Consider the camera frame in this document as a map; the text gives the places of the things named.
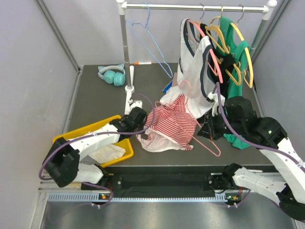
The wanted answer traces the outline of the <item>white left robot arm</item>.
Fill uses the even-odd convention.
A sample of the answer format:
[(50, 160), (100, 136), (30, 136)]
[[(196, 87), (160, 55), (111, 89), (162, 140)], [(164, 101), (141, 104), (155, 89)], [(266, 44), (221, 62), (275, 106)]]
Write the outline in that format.
[(147, 112), (134, 107), (122, 118), (111, 120), (102, 128), (73, 139), (59, 137), (51, 146), (39, 172), (45, 170), (58, 187), (73, 182), (91, 183), (97, 189), (108, 184), (108, 178), (100, 165), (86, 165), (81, 161), (89, 154), (111, 144), (118, 143), (132, 135), (145, 131), (143, 128)]

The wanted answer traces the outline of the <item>pink wire hanger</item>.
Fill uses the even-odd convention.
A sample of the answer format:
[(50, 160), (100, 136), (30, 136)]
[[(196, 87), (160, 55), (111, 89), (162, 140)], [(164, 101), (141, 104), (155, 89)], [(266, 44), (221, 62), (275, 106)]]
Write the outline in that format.
[[(189, 81), (188, 80), (182, 80), (181, 82), (180, 82), (180, 84), (179, 84), (179, 86), (181, 86), (183, 83), (187, 83), (188, 85), (189, 85), (189, 90), (188, 90), (188, 94), (187, 94), (187, 96), (186, 96), (186, 100), (185, 100), (185, 103), (184, 103), (184, 105), (176, 105), (176, 107), (184, 107), (187, 111), (188, 111), (188, 113), (191, 115), (191, 117), (193, 118), (193, 120), (196, 122), (196, 124), (200, 127), (200, 128), (202, 128), (202, 126), (200, 125), (200, 123), (197, 121), (197, 119), (194, 117), (194, 115), (192, 114), (192, 112), (189, 110), (189, 107), (188, 107), (188, 100), (189, 100), (189, 95), (190, 95), (190, 93), (191, 93), (191, 91), (192, 91), (192, 86), (191, 86), (191, 84), (189, 83)], [(155, 108), (157, 108), (157, 107), (160, 107), (161, 105), (162, 106), (168, 106), (168, 105), (170, 105), (169, 103), (162, 103), (162, 102), (160, 102), (160, 101), (155, 101)], [(197, 141), (200, 145), (202, 145), (205, 149), (207, 149), (209, 152), (211, 152), (214, 156), (216, 156), (216, 157), (220, 157), (221, 156), (221, 150), (219, 149), (219, 147), (216, 145), (216, 143), (213, 141), (213, 140), (209, 140), (213, 145), (214, 145), (214, 147), (217, 149), (217, 151), (218, 151), (218, 154), (216, 154), (214, 151), (212, 151), (209, 147), (207, 147), (204, 143), (202, 143), (201, 141), (199, 141), (196, 137), (194, 137), (194, 135), (190, 135), (188, 132), (187, 132), (187, 134), (189, 135), (189, 136), (191, 136), (192, 137), (192, 139), (194, 139), (195, 141)]]

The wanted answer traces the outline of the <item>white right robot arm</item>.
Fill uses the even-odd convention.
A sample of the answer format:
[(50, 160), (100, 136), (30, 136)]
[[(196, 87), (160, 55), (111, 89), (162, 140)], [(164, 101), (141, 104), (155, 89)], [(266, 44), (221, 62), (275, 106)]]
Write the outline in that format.
[(198, 132), (210, 140), (225, 134), (254, 146), (267, 157), (284, 181), (276, 181), (232, 163), (220, 175), (209, 177), (213, 189), (244, 187), (273, 201), (289, 217), (305, 219), (305, 163), (298, 156), (287, 132), (271, 117), (258, 117), (250, 100), (235, 96), (224, 100), (208, 94), (212, 108), (205, 114), (206, 124)]

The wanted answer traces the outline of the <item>red white striped tank top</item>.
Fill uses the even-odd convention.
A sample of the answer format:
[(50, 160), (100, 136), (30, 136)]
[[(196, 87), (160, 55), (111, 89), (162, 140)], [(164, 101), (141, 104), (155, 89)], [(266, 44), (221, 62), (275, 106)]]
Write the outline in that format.
[(186, 112), (184, 104), (185, 96), (181, 94), (171, 104), (160, 105), (149, 113), (145, 127), (150, 127), (136, 136), (144, 150), (158, 153), (193, 149), (190, 141), (196, 129), (196, 121)]

